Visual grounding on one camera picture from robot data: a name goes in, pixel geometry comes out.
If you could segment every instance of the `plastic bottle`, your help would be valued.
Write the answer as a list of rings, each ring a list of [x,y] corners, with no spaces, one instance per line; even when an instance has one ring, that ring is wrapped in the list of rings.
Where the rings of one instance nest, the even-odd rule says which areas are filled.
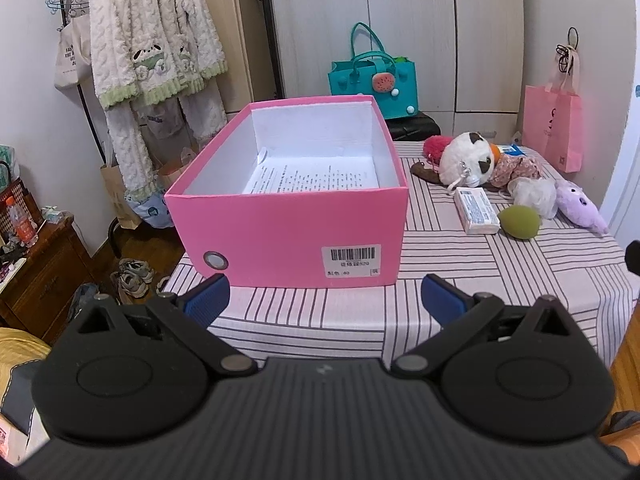
[[[38,241],[38,234],[36,229],[31,224],[31,218],[19,204],[15,203],[15,198],[10,196],[6,199],[7,212],[11,219],[11,224],[14,226],[15,233],[20,240],[27,246],[32,247]]]

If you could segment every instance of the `pink shoebox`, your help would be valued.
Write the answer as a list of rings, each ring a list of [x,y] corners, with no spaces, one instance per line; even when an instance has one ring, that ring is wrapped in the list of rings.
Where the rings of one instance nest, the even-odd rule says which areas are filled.
[[[234,286],[398,278],[408,187],[370,96],[250,104],[165,196],[193,265]]]

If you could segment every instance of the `green egg-shaped sponge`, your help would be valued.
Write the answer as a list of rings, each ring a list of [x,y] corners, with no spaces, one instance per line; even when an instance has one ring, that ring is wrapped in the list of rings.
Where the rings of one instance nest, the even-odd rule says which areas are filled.
[[[512,205],[498,213],[502,230],[514,238],[529,240],[538,234],[540,216],[525,205]]]

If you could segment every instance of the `blue gripper pad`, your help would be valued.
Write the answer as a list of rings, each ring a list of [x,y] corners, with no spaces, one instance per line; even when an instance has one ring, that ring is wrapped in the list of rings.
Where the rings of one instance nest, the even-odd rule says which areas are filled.
[[[436,274],[427,274],[422,279],[420,294],[422,306],[441,326],[464,316],[474,304],[472,297]]]
[[[208,328],[226,309],[231,286],[224,274],[215,274],[178,298],[178,307],[198,325]]]

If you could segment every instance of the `barcode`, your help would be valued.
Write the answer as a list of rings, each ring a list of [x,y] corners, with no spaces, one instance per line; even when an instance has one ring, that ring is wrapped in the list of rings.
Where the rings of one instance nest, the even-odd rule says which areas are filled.
[[[331,260],[334,262],[348,262],[352,260],[372,260],[375,257],[376,257],[375,247],[331,249]]]

